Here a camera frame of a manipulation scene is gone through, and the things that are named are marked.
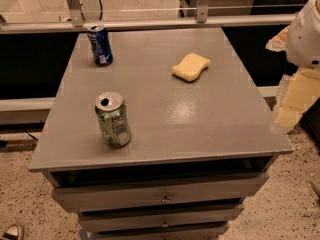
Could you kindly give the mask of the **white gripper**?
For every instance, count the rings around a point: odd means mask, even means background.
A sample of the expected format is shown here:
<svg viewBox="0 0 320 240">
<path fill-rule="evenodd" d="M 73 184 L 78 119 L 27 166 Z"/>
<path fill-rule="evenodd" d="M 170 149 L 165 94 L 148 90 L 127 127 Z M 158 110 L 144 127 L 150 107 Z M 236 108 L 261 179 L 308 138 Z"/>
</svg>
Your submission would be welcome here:
<svg viewBox="0 0 320 240">
<path fill-rule="evenodd" d="M 289 27 L 269 39 L 265 48 L 286 51 L 287 60 L 299 66 L 280 81 L 273 125 L 293 129 L 303 114 L 320 98 L 320 0 L 309 0 Z"/>
</svg>

